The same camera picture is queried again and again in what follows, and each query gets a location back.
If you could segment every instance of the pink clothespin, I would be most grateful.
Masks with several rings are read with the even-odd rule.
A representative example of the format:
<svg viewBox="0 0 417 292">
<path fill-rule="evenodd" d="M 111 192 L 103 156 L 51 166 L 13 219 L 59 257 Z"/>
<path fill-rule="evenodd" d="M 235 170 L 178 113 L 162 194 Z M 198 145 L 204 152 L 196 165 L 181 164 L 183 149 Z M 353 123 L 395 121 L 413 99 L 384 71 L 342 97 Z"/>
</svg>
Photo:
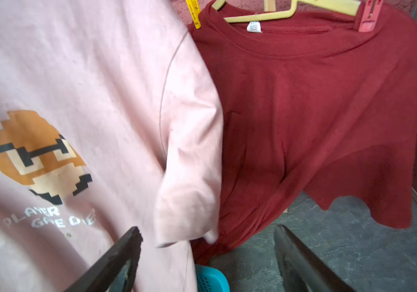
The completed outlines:
<svg viewBox="0 0 417 292">
<path fill-rule="evenodd" d="M 363 17 L 361 18 L 360 32 L 370 32 L 372 31 L 381 12 L 382 4 L 384 0 L 365 0 L 366 6 L 364 7 Z"/>
</svg>

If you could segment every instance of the shirt sleeve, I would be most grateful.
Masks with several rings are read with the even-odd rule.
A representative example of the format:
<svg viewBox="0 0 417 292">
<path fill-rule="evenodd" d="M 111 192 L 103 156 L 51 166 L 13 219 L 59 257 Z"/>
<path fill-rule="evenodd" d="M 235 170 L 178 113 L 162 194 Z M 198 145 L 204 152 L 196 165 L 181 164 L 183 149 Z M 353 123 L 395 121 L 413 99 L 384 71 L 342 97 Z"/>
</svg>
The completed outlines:
<svg viewBox="0 0 417 292">
<path fill-rule="evenodd" d="M 187 33 L 168 69 L 160 134 L 166 170 L 155 209 L 157 242 L 218 237 L 223 112 L 217 90 Z"/>
</svg>

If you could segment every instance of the pixel character face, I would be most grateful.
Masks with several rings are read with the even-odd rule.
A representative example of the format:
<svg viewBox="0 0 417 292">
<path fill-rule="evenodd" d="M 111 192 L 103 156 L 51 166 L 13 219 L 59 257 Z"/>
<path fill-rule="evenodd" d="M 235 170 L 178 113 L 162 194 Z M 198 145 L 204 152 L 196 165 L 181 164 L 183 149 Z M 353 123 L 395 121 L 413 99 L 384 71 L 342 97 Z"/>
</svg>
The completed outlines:
<svg viewBox="0 0 417 292">
<path fill-rule="evenodd" d="M 1 172 L 54 205 L 88 188 L 84 161 L 52 125 L 34 111 L 8 115 L 0 129 Z"/>
</svg>

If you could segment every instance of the pink wall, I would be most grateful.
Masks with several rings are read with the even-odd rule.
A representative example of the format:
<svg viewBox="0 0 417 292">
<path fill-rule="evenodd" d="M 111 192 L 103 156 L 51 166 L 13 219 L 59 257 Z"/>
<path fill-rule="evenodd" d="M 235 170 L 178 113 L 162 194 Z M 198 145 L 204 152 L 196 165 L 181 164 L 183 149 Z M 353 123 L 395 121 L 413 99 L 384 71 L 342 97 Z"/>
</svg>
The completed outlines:
<svg viewBox="0 0 417 292">
<path fill-rule="evenodd" d="M 211 0 L 199 0 L 200 8 L 203 9 Z M 178 14 L 181 16 L 185 24 L 192 22 L 191 15 L 189 13 L 188 5 L 186 0 L 171 0 L 173 7 L 176 9 Z M 249 10 L 263 11 L 264 1 L 263 0 L 228 0 L 228 3 Z M 410 13 L 411 8 L 415 0 L 386 0 L 387 3 L 393 4 L 407 13 Z M 277 0 L 277 10 L 287 10 L 289 8 L 289 0 Z M 299 9 L 302 10 L 314 10 L 317 9 L 314 6 L 307 4 L 299 4 Z"/>
</svg>

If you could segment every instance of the blue basket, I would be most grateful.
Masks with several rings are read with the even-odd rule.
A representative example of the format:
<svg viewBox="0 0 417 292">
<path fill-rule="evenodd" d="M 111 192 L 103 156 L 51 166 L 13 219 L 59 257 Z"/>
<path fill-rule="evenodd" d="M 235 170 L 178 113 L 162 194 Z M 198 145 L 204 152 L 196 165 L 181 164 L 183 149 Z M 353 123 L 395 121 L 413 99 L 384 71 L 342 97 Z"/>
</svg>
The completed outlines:
<svg viewBox="0 0 417 292">
<path fill-rule="evenodd" d="M 225 275 L 217 269 L 195 265 L 199 292 L 229 292 Z"/>
</svg>

